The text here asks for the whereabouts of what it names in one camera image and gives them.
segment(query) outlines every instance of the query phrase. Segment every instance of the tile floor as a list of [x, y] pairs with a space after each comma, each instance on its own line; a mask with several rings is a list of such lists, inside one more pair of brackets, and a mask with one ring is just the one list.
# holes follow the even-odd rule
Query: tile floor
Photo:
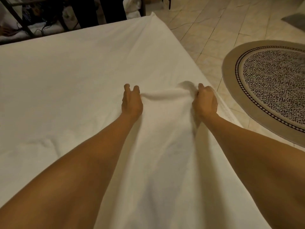
[[189, 0], [179, 11], [169, 11], [162, 3], [152, 11], [171, 29], [244, 128], [305, 151], [251, 119], [231, 97], [221, 73], [224, 57], [240, 44], [263, 39], [305, 44], [305, 32], [281, 20], [295, 13], [302, 1]]

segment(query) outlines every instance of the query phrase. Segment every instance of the patterned rug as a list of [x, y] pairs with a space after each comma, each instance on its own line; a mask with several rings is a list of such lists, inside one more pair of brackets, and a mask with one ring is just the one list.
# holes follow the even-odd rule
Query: patterned rug
[[243, 110], [275, 134], [305, 147], [305, 45], [256, 41], [234, 48], [224, 82]]

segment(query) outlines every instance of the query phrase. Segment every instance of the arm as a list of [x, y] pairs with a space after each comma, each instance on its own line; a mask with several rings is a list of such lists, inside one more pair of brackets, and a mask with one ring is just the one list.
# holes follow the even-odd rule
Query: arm
[[193, 108], [273, 229], [305, 228], [305, 153], [219, 117], [211, 87]]
[[122, 114], [54, 162], [0, 209], [1, 228], [93, 228], [122, 146], [143, 111], [124, 86]]

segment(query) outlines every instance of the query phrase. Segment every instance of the beige rug border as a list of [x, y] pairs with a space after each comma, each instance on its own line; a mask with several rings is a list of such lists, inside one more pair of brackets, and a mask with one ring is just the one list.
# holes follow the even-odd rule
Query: beige rug border
[[295, 129], [284, 125], [283, 123], [278, 122], [276, 119], [263, 112], [246, 96], [236, 80], [235, 65], [238, 58], [246, 51], [261, 46], [285, 46], [305, 50], [304, 44], [275, 40], [248, 42], [237, 46], [224, 58], [222, 64], [224, 83], [235, 101], [257, 123], [261, 124], [280, 137], [283, 137], [299, 146], [305, 147], [305, 133], [298, 132]]

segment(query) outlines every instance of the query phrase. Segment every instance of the black pants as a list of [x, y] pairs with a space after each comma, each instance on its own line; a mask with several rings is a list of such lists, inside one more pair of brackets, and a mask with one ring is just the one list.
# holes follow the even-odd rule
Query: black pants
[[[81, 28], [97, 26], [94, 0], [69, 0]], [[123, 0], [100, 0], [107, 23], [127, 20]]]

